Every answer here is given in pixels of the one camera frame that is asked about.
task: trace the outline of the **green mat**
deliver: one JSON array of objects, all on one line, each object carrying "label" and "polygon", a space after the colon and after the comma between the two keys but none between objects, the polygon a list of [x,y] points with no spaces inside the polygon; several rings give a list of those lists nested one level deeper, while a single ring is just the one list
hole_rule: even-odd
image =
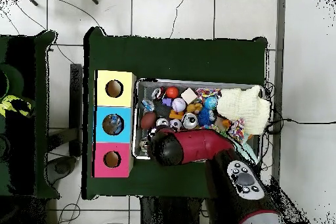
[{"label": "green mat", "polygon": [[[110,37],[98,27],[91,28],[84,38],[83,142],[92,141],[93,137],[95,70],[132,72],[137,78],[263,85],[266,46],[264,38],[245,41]],[[92,178],[91,160],[90,142],[87,148],[83,147],[84,198],[91,199],[96,194],[209,196],[203,163],[162,167],[150,160],[135,160],[128,178]]]}]

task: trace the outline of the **yellow box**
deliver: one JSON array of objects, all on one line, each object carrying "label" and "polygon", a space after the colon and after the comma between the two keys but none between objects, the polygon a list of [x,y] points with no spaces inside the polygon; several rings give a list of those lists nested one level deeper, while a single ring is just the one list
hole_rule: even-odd
[{"label": "yellow box", "polygon": [[[116,72],[98,70],[97,77],[97,105],[111,107],[133,107],[133,91],[136,77],[131,72]],[[122,93],[118,97],[108,95],[107,87],[110,81],[116,81],[122,86]]]}]

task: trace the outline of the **blue box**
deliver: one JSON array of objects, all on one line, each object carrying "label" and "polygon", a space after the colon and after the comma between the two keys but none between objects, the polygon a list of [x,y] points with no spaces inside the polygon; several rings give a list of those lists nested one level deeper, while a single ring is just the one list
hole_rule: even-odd
[{"label": "blue box", "polygon": [[[111,114],[117,114],[123,119],[124,128],[118,135],[107,134],[102,122]],[[96,142],[130,143],[132,134],[132,112],[130,108],[98,106],[96,114]]]}]

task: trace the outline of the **stacked colored boxes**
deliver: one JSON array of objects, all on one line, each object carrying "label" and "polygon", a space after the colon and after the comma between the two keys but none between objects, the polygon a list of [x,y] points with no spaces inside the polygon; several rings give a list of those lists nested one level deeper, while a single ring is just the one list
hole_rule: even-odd
[{"label": "stacked colored boxes", "polygon": [[[133,90],[136,81],[130,72],[97,70],[95,74],[96,114],[94,122],[95,141],[93,145],[93,177],[128,177],[133,167],[131,136],[133,125]],[[117,97],[108,94],[107,84],[117,81],[121,93]],[[106,116],[117,115],[123,122],[123,130],[111,135],[105,132],[103,121]],[[106,155],[114,152],[119,157],[118,165],[108,166]]]}]

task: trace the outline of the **white knit glove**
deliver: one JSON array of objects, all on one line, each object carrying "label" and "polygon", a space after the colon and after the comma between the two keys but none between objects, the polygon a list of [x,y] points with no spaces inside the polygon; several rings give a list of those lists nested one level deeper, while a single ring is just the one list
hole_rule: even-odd
[{"label": "white knit glove", "polygon": [[243,118],[245,131],[248,134],[260,135],[270,114],[270,103],[259,97],[259,91],[258,85],[246,91],[239,88],[222,89],[217,112],[232,122]]}]

